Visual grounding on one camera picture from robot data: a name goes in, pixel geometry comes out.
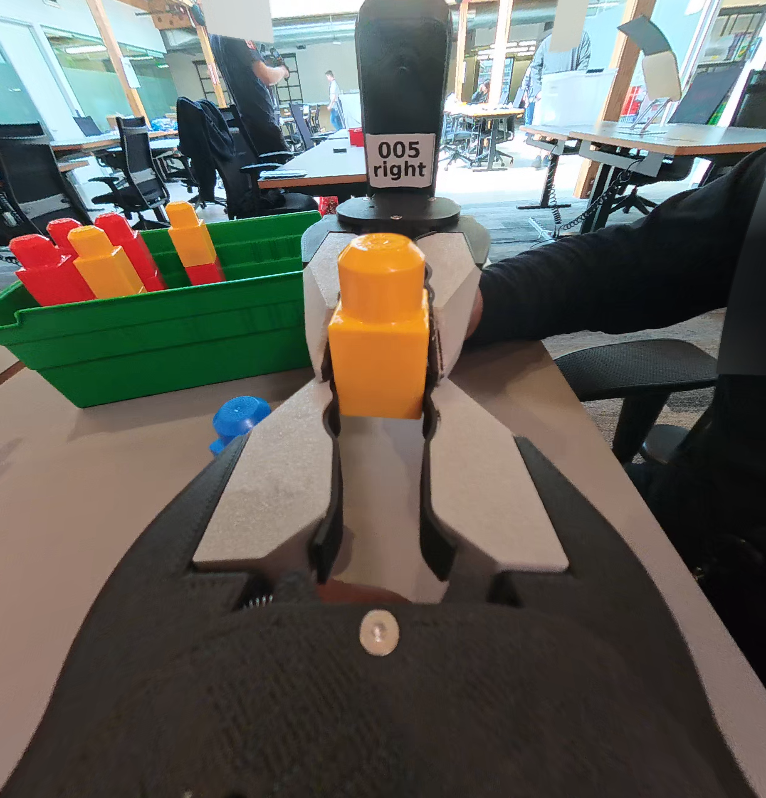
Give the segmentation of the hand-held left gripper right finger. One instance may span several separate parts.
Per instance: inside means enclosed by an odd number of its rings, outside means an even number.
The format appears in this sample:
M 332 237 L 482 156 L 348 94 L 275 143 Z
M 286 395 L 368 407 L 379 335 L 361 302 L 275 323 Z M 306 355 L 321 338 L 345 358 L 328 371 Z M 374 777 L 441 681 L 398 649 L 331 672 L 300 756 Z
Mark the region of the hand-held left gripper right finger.
M 449 379 L 432 389 L 424 421 L 419 538 L 434 576 L 566 571 L 510 429 Z

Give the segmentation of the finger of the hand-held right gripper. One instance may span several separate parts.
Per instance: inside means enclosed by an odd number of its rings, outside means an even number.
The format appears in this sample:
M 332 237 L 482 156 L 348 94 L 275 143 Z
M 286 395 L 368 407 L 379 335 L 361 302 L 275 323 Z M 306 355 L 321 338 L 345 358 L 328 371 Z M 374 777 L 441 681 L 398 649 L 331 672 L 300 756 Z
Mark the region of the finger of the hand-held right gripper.
M 442 232 L 420 237 L 425 256 L 430 343 L 428 373 L 442 382 L 452 372 L 464 345 L 480 278 L 463 233 Z
M 338 257 L 347 237 L 326 237 L 302 274 L 306 344 L 318 382 L 329 380 L 328 325 L 338 305 Z

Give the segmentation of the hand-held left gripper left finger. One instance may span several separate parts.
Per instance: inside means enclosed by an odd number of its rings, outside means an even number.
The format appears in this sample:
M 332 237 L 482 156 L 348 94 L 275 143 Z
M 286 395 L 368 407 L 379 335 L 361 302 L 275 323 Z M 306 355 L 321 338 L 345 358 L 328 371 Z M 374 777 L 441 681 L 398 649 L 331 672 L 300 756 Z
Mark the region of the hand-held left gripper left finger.
M 327 582 L 344 534 L 338 403 L 312 380 L 249 434 L 193 557 L 202 571 Z

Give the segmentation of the yellow mega block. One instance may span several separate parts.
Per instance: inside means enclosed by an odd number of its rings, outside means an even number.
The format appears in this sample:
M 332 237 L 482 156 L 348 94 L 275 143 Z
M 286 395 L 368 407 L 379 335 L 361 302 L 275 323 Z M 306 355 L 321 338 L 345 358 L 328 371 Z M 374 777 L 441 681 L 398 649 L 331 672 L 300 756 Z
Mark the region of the yellow mega block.
M 218 256 L 207 225 L 186 201 L 172 201 L 165 208 L 169 235 L 185 269 L 216 264 Z
M 430 339 L 425 256 L 395 233 L 363 234 L 338 256 L 328 345 L 344 416 L 417 420 Z
M 135 296 L 147 292 L 124 249 L 113 244 L 106 232 L 95 226 L 69 231 L 68 241 L 76 253 L 78 273 L 98 300 Z

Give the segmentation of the blue mega block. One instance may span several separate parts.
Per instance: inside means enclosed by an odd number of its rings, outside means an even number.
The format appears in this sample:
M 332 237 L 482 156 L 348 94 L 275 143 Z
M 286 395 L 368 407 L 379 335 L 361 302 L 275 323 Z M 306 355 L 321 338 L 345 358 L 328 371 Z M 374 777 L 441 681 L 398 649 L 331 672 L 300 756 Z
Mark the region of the blue mega block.
M 212 455 L 218 456 L 233 440 L 249 434 L 271 412 L 269 403 L 260 397 L 239 396 L 227 401 L 212 418 L 217 436 L 209 446 Z

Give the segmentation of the person's right forearm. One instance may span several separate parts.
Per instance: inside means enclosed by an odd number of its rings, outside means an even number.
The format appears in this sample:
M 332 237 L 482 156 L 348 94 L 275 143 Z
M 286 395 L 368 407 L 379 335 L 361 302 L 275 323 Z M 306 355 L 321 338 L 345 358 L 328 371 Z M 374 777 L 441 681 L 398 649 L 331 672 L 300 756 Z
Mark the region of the person's right forearm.
M 725 307 L 765 177 L 763 148 L 633 224 L 485 267 L 487 344 L 657 330 Z

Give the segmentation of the person's right hand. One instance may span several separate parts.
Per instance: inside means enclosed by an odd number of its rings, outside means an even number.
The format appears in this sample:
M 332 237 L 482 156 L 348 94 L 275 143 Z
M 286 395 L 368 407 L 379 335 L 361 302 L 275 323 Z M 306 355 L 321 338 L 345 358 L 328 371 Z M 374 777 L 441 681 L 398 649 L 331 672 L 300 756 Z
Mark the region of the person's right hand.
M 476 289 L 476 294 L 469 314 L 467 329 L 465 332 L 465 345 L 480 347 L 488 343 L 484 329 L 484 292 L 483 284 L 480 282 Z

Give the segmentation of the wooden office desk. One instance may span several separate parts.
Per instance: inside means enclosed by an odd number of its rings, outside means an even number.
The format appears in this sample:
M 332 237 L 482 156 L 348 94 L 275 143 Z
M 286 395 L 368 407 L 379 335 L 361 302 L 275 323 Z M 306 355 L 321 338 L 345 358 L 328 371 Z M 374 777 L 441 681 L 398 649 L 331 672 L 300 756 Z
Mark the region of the wooden office desk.
M 612 213 L 627 208 L 648 213 L 655 205 L 643 201 L 638 190 L 659 182 L 665 166 L 702 159 L 727 167 L 766 147 L 766 128 L 675 124 L 649 125 L 640 131 L 617 122 L 597 122 L 576 126 L 539 123 L 525 126 L 524 131 L 532 135 L 531 145 L 551 157 L 542 203 L 535 209 L 551 210 L 554 228 L 549 231 L 529 220 L 544 241 L 575 231 L 597 231 L 605 227 Z M 587 207 L 566 223 L 551 193 L 562 155 L 579 155 L 598 166 Z
M 513 105 L 460 104 L 445 113 L 439 165 L 448 172 L 453 165 L 474 172 L 503 172 L 514 158 L 499 146 L 513 138 L 524 121 L 524 109 Z

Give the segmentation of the green plastic bin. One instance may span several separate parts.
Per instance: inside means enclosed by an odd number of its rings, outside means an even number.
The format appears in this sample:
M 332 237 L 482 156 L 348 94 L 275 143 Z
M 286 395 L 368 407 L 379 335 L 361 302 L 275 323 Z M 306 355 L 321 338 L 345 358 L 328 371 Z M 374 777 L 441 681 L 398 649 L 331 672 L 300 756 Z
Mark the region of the green plastic bin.
M 208 224 L 226 280 L 188 284 L 168 231 L 142 233 L 165 291 L 41 307 L 0 292 L 0 345 L 78 408 L 311 365 L 301 237 L 318 211 Z

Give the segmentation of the black office chair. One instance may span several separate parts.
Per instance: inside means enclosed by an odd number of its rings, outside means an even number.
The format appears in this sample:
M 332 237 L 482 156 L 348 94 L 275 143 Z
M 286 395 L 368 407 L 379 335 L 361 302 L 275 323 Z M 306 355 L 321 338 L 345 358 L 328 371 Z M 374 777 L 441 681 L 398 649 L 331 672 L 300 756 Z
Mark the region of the black office chair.
M 190 161 L 201 200 L 215 199 L 216 179 L 220 178 L 229 220 L 318 211 L 313 196 L 260 187 L 262 173 L 282 168 L 290 153 L 258 155 L 244 127 L 230 127 L 215 104 L 180 96 L 176 119 L 178 149 Z
M 130 221 L 137 216 L 136 230 L 169 228 L 165 207 L 170 195 L 156 168 L 149 138 L 149 126 L 144 116 L 116 119 L 121 159 L 120 175 L 91 178 L 109 187 L 109 192 L 91 199 L 94 205 L 112 205 Z
M 55 219 L 91 224 L 82 199 L 59 169 L 38 123 L 0 125 L 0 238 L 45 234 Z
M 583 403 L 621 400 L 612 453 L 622 464 L 637 455 L 665 463 L 685 432 L 653 433 L 672 394 L 714 387 L 717 361 L 690 342 L 650 339 L 564 354 L 558 370 Z

